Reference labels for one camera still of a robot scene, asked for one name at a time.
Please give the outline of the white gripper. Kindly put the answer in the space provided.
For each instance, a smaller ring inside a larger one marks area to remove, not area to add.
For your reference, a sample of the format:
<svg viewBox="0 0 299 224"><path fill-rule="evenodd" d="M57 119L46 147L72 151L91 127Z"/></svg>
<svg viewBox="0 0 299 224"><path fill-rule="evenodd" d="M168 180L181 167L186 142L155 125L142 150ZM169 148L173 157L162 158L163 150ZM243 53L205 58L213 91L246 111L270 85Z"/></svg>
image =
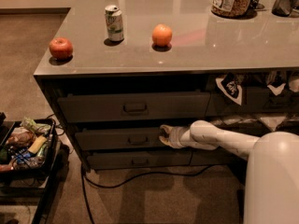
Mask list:
<svg viewBox="0 0 299 224"><path fill-rule="evenodd" d="M185 148L190 143L190 132L187 127L173 127L170 125L161 125L160 129L169 134L168 137L160 136L159 140L161 143L168 147L173 148Z"/></svg>

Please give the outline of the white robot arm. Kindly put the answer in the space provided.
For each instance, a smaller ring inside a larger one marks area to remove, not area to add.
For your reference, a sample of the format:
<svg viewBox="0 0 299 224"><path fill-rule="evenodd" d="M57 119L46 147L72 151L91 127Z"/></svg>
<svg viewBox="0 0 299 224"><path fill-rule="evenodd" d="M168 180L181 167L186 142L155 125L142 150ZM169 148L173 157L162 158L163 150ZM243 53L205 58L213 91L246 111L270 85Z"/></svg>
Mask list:
<svg viewBox="0 0 299 224"><path fill-rule="evenodd" d="M189 127L162 125L160 141L172 148L222 147L248 162L244 224L299 224L299 135L261 137L197 120Z"/></svg>

